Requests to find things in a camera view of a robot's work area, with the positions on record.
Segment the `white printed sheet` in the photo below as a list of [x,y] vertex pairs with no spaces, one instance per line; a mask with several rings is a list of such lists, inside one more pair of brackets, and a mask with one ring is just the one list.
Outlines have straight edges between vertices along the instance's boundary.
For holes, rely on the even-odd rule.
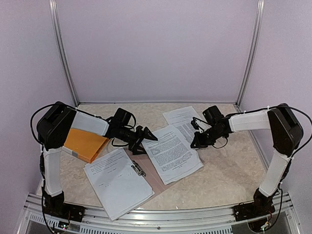
[[157,141],[143,140],[142,145],[162,182],[168,185],[183,179],[204,165],[198,152],[173,125],[154,131]]
[[183,122],[190,123],[193,117],[200,118],[192,106],[165,112],[163,113],[163,116],[170,125],[180,124]]

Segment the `pink file folder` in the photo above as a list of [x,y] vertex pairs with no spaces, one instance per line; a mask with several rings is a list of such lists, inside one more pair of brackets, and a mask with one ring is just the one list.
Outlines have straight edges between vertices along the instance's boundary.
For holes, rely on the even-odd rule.
[[141,170],[146,174],[145,179],[150,184],[153,192],[155,193],[153,197],[161,194],[176,184],[176,182],[172,182],[168,185],[163,183],[148,155],[130,155],[129,157],[131,160],[134,160],[139,165]]

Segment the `left aluminium frame post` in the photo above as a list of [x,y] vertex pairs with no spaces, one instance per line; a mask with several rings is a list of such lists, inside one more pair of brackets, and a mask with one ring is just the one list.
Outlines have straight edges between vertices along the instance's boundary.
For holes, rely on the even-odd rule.
[[59,21],[59,15],[58,15],[58,6],[56,0],[49,0],[49,8],[51,13],[51,19],[52,19],[52,26],[54,29],[54,34],[56,38],[56,44],[58,48],[58,53],[60,57],[60,62],[64,71],[65,80],[69,89],[69,93],[71,96],[71,99],[73,101],[73,104],[77,107],[80,104],[78,94],[74,85],[74,81],[72,79],[72,75],[69,68],[69,63],[62,39],[62,32],[61,32],[61,26]]

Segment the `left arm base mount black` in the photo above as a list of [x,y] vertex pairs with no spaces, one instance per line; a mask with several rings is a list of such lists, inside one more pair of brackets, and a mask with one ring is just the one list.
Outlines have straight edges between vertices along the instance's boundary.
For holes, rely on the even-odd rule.
[[81,222],[85,207],[64,202],[64,192],[51,196],[43,191],[43,213],[54,217]]

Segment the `orange book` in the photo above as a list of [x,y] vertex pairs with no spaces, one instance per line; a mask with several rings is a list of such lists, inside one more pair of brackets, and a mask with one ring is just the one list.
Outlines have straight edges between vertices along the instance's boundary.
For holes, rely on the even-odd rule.
[[70,129],[62,150],[84,162],[92,163],[109,139],[94,133]]

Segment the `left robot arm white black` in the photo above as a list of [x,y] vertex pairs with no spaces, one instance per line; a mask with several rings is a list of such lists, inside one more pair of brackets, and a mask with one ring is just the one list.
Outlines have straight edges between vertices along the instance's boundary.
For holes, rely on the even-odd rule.
[[60,181],[60,155],[71,129],[90,132],[107,139],[119,139],[126,143],[134,155],[146,153],[141,146],[143,140],[157,140],[147,127],[130,126],[130,120],[135,117],[121,108],[107,119],[59,101],[48,105],[47,108],[48,111],[37,123],[37,133],[41,145],[41,162],[44,166],[43,191],[51,197],[63,193]]

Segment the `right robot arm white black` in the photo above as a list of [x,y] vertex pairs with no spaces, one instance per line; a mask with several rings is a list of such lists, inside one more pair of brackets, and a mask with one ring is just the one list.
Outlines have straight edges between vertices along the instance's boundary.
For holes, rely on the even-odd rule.
[[227,139],[233,133],[266,132],[270,137],[273,155],[258,191],[263,196],[270,197],[285,176],[304,135],[295,111],[286,103],[227,115],[222,114],[217,106],[209,107],[203,112],[204,120],[196,117],[191,120],[195,129],[191,148],[214,146],[218,139]]

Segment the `front aluminium rail base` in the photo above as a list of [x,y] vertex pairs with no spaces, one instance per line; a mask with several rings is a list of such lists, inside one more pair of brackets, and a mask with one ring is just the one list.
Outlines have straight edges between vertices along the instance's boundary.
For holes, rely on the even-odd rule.
[[29,194],[14,229],[15,234],[47,234],[50,227],[61,234],[250,234],[250,225],[261,218],[237,221],[233,205],[188,210],[133,210],[110,221],[101,207],[85,205],[81,222],[43,216],[41,197]]

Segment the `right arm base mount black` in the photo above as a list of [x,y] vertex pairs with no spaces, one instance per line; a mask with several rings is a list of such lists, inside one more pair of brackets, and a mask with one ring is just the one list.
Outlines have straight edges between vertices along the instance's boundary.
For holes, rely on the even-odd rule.
[[248,203],[239,203],[232,207],[236,221],[243,221],[275,212],[273,205],[273,195],[266,197],[259,189],[253,195],[253,201]]

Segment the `right aluminium frame post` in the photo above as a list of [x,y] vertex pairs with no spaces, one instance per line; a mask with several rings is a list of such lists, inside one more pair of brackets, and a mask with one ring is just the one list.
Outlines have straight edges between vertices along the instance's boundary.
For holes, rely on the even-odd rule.
[[258,40],[259,40],[259,36],[260,36],[260,32],[261,32],[261,24],[262,24],[263,13],[264,13],[264,5],[265,5],[264,0],[258,0],[257,1],[257,10],[256,10],[254,27],[253,27],[252,40],[251,40],[251,45],[250,45],[250,49],[249,49],[249,53],[248,53],[248,57],[247,57],[246,67],[245,67],[244,74],[243,74],[242,83],[241,83],[239,93],[238,93],[238,97],[236,100],[236,106],[237,107],[240,107],[242,104],[244,95],[245,95],[246,90],[247,90],[251,71],[253,68],[253,63],[254,63],[254,58],[256,55]]

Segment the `metal folder clip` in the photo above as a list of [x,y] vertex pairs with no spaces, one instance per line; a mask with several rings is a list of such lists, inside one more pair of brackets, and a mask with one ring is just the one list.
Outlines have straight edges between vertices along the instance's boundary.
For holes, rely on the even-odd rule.
[[142,176],[142,177],[146,176],[146,173],[143,171],[143,169],[139,166],[139,164],[136,161],[132,160],[131,167],[139,176]]

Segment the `aluminium frame post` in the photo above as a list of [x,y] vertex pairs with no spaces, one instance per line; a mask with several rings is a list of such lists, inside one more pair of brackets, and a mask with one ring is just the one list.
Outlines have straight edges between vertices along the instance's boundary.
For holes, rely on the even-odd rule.
[[248,57],[247,57],[246,67],[245,67],[244,74],[243,74],[242,83],[241,83],[239,93],[238,93],[238,97],[236,100],[236,106],[237,107],[240,107],[242,104],[244,95],[245,95],[246,90],[247,90],[251,71],[253,68],[253,63],[254,63],[254,58],[256,55],[258,40],[259,40],[259,36],[260,36],[260,32],[261,32],[261,24],[262,24],[263,13],[264,13],[264,5],[265,5],[264,0],[258,0],[257,1],[257,10],[256,10],[254,27],[253,27],[252,40],[251,40],[251,45],[250,45],[250,49],[249,49],[249,53],[248,53]]
[[73,101],[73,104],[77,107],[80,104],[78,94],[74,85],[74,81],[72,79],[72,75],[69,68],[69,63],[62,39],[62,32],[61,32],[61,26],[59,21],[59,15],[58,15],[58,6],[56,0],[49,0],[49,8],[51,13],[51,19],[52,19],[52,26],[54,29],[54,34],[56,38],[56,44],[58,48],[58,53],[60,57],[60,62],[64,71],[65,80],[69,89],[69,93],[71,96],[71,99]]

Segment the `white printed paper stack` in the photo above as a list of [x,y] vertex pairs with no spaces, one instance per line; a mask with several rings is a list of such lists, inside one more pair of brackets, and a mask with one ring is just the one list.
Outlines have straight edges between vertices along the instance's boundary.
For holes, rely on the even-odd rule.
[[123,148],[116,149],[84,167],[98,199],[111,221],[140,206],[152,195],[152,187],[134,170]]

